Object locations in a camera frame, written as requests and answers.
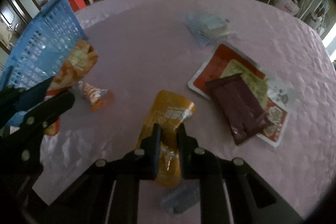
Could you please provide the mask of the orange long snack bar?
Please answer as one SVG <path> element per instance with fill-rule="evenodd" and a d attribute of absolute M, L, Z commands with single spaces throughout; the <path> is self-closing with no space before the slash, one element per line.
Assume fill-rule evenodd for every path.
<path fill-rule="evenodd" d="M 74 89 L 89 102 L 91 111 L 96 111 L 114 102 L 114 95 L 110 90 L 98 88 L 84 81 L 79 81 Z"/>

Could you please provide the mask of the small blue wafer packet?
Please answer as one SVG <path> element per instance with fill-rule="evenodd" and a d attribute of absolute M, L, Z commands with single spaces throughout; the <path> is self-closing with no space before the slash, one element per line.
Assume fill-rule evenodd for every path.
<path fill-rule="evenodd" d="M 200 203 L 200 191 L 198 183 L 181 184 L 161 201 L 161 208 L 170 214 L 182 214 Z"/>

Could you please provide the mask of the dark maroon snack packet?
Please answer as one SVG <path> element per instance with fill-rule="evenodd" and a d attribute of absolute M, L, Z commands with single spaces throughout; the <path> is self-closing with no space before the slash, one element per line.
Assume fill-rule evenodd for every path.
<path fill-rule="evenodd" d="M 241 74 L 208 81 L 205 88 L 228 122 L 236 145 L 273 125 Z"/>

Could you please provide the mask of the white ring cookies bag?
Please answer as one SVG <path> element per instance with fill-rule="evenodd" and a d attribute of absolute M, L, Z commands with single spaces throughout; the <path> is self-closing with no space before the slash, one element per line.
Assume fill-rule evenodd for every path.
<path fill-rule="evenodd" d="M 181 169 L 177 149 L 177 128 L 195 112 L 195 104 L 188 98 L 168 90 L 160 91 L 143 122 L 137 148 L 142 139 L 149 137 L 154 124 L 162 129 L 158 176 L 155 182 L 165 188 L 175 188 L 181 179 Z"/>

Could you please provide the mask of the red white large snack pack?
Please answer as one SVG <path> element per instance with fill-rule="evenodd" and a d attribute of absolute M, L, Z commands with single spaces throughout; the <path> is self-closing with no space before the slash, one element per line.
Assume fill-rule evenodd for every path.
<path fill-rule="evenodd" d="M 189 80 L 228 122 L 236 145 L 258 136 L 278 147 L 299 93 L 229 44 L 216 50 Z"/>

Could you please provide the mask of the clear grey biscuit bag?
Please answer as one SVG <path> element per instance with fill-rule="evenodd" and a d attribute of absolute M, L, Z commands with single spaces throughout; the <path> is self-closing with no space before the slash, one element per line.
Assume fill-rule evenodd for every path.
<path fill-rule="evenodd" d="M 228 19 L 207 12 L 186 14 L 186 27 L 200 47 L 211 45 L 219 39 L 237 36 Z"/>

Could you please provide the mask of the red orange snack packet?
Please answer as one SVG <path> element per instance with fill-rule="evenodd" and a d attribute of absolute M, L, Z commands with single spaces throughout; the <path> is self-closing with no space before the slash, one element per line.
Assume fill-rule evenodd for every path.
<path fill-rule="evenodd" d="M 50 84 L 46 98 L 49 99 L 64 90 L 74 88 L 91 71 L 97 61 L 98 54 L 95 49 L 86 40 L 79 39 Z"/>

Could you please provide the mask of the blue plastic basket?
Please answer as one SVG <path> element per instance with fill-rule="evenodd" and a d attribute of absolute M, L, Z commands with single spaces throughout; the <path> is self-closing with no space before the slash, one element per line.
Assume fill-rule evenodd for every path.
<path fill-rule="evenodd" d="M 57 75 L 79 39 L 87 39 L 68 0 L 51 0 L 28 24 L 1 74 L 1 88 L 29 89 Z"/>

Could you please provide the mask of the dark wooden door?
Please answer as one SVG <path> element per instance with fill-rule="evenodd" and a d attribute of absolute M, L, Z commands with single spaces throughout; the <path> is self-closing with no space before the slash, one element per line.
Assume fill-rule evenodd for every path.
<path fill-rule="evenodd" d="M 16 2 L 13 0 L 3 0 L 1 3 L 1 19 L 12 31 L 12 33 L 19 38 L 27 26 L 27 22 L 22 17 L 20 10 L 15 6 Z"/>

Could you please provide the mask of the pink quilted tablecloth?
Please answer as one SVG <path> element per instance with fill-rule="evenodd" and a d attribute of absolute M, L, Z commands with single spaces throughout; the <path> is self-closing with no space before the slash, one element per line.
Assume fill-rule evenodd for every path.
<path fill-rule="evenodd" d="M 299 92 L 282 141 L 260 138 L 236 146 L 213 104 L 187 84 L 214 51 L 187 29 L 190 13 L 229 21 L 231 45 Z M 224 159 L 240 156 L 301 217 L 307 217 L 335 176 L 335 70 L 321 38 L 305 23 L 253 0 L 107 0 L 76 13 L 98 62 L 86 82 L 113 95 L 97 111 L 77 97 L 57 135 L 43 139 L 44 170 L 34 191 L 52 203 L 92 163 L 133 150 L 157 93 L 193 101 L 186 131 Z"/>

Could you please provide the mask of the white pink shopping bag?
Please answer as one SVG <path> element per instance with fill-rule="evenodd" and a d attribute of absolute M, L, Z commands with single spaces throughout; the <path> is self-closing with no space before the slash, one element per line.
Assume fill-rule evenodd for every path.
<path fill-rule="evenodd" d="M 299 12 L 299 5 L 296 0 L 277 0 L 274 3 L 274 7 L 290 14 L 291 16 L 295 16 Z"/>

